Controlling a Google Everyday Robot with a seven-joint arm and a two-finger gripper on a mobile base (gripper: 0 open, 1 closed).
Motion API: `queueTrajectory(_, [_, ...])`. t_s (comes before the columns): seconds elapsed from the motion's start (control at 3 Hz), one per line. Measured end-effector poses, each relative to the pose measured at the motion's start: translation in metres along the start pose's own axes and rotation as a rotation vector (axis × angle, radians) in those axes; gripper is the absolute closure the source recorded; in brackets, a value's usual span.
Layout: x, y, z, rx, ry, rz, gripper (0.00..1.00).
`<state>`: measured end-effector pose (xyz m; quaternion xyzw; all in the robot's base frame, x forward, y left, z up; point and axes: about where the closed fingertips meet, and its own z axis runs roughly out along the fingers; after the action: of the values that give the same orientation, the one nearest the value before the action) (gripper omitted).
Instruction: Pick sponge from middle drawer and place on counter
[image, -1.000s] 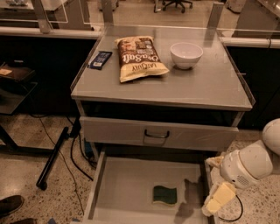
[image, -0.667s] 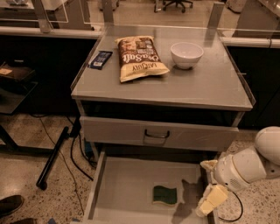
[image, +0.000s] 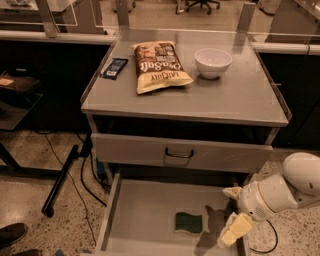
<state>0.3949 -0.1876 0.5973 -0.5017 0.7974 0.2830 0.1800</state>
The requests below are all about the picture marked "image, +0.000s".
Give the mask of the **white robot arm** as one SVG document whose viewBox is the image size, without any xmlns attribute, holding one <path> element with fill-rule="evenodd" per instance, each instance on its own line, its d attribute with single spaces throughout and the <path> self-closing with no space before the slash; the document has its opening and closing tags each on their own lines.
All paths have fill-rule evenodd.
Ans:
<svg viewBox="0 0 320 256">
<path fill-rule="evenodd" d="M 320 158 L 304 152 L 285 158 L 279 173 L 252 179 L 244 187 L 228 187 L 223 193 L 236 200 L 239 214 L 232 213 L 220 232 L 220 248 L 233 245 L 255 222 L 273 218 L 288 209 L 311 208 L 320 202 Z"/>
</svg>

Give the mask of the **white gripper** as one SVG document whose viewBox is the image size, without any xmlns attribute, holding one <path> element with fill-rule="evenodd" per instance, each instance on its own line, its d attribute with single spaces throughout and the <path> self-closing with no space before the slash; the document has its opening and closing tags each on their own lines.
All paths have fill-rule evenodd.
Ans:
<svg viewBox="0 0 320 256">
<path fill-rule="evenodd" d="M 220 248 L 230 247 L 246 235 L 253 228 L 253 220 L 262 222 L 273 218 L 283 210 L 295 209 L 298 206 L 289 186 L 280 174 L 274 174 L 261 181 L 253 181 L 243 188 L 238 186 L 224 188 L 223 193 L 237 200 L 237 205 L 243 213 L 232 213 L 229 216 L 217 239 Z"/>
</svg>

